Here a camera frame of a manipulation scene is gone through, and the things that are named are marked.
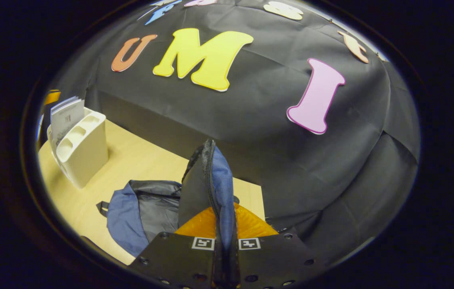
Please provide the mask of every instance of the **yellow letter m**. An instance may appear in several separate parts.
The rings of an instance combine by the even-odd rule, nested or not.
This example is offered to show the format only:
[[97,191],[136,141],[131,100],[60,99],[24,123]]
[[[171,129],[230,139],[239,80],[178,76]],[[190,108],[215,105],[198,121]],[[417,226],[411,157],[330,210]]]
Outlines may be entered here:
[[227,31],[200,45],[198,29],[180,29],[174,32],[174,40],[152,72],[166,77],[172,75],[172,63],[177,57],[177,76],[183,78],[203,59],[199,70],[191,76],[193,83],[224,92],[229,88],[227,74],[234,57],[253,40],[248,34]]

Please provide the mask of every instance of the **pen holder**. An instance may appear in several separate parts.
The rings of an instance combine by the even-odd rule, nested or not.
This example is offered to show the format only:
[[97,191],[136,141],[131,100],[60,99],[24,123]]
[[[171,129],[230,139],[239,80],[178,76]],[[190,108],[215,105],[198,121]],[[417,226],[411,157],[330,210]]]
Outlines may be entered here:
[[88,181],[106,164],[106,116],[84,108],[84,117],[55,147],[51,126],[47,138],[53,157],[65,176],[78,188],[84,188]]

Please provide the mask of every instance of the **table surface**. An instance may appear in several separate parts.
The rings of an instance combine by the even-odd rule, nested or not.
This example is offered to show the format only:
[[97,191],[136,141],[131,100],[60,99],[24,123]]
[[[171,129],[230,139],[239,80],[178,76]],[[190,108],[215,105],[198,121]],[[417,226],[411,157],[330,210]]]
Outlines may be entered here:
[[[109,160],[84,188],[76,188],[65,177],[51,154],[48,142],[44,143],[38,152],[40,170],[50,198],[73,230],[128,265],[134,257],[113,240],[106,227],[106,218],[97,210],[97,203],[109,201],[113,191],[123,189],[131,179],[161,179],[180,183],[188,160],[124,130],[109,120],[106,120],[105,129]],[[234,195],[239,198],[240,205],[264,220],[259,185],[234,179]]]

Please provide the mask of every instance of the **orange soft pad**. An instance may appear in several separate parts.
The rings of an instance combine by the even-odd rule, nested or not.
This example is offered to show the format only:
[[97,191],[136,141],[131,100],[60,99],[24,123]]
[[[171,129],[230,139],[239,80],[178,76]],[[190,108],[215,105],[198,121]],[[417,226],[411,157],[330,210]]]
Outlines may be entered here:
[[[234,209],[236,210],[236,222],[238,224],[238,238],[256,238],[278,234],[265,221],[242,206],[234,203]],[[175,233],[185,236],[215,238],[215,229],[215,214],[213,209],[209,207],[187,221]]]

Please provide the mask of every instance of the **pink letter i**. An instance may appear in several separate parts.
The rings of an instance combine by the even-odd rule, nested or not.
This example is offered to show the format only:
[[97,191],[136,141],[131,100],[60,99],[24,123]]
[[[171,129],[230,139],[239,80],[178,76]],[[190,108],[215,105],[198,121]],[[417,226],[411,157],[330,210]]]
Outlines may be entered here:
[[288,108],[288,119],[312,133],[324,134],[326,113],[337,86],[345,84],[345,78],[317,59],[309,58],[307,62],[313,72],[300,102]]

